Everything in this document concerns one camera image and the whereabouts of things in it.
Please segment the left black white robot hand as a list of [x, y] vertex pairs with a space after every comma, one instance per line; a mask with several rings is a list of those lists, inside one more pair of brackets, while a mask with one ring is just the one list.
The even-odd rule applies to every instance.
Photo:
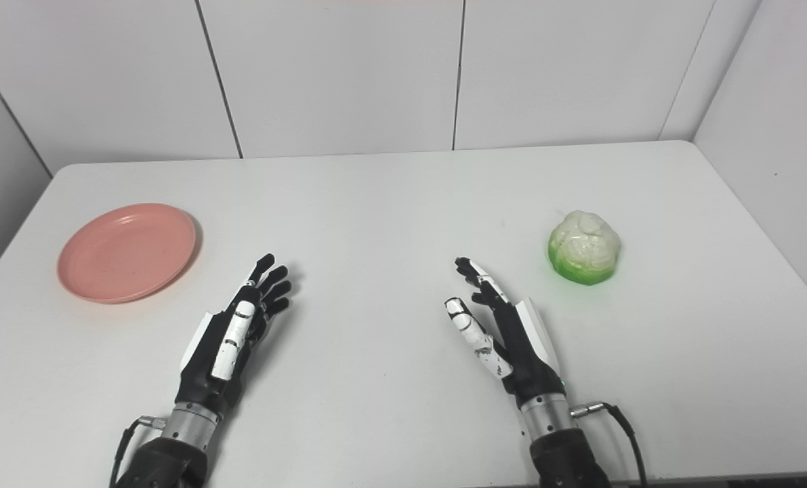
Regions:
[[[272, 253], [265, 254], [255, 263], [251, 274], [228, 305], [202, 318], [184, 353], [175, 402], [202, 405], [220, 416], [226, 415], [238, 404], [243, 394], [242, 374], [253, 349], [264, 339], [273, 318], [291, 303], [287, 295], [293, 286], [287, 278], [288, 274], [285, 265], [276, 265]], [[236, 347], [232, 374], [228, 379], [220, 379], [212, 370], [220, 347], [226, 343], [230, 322], [236, 316], [238, 305], [243, 302], [254, 306], [254, 311], [249, 315], [243, 341]]]

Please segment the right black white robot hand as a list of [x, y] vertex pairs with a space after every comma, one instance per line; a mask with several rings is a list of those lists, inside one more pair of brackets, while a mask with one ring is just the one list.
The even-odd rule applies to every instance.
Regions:
[[472, 301], [492, 312], [499, 331], [499, 339], [490, 335], [459, 297], [444, 303], [456, 330], [482, 365], [501, 380], [505, 391], [515, 396], [520, 407], [541, 395], [565, 395], [556, 353], [529, 300], [510, 300], [498, 282], [469, 258], [456, 258], [455, 266], [465, 281], [476, 288]]

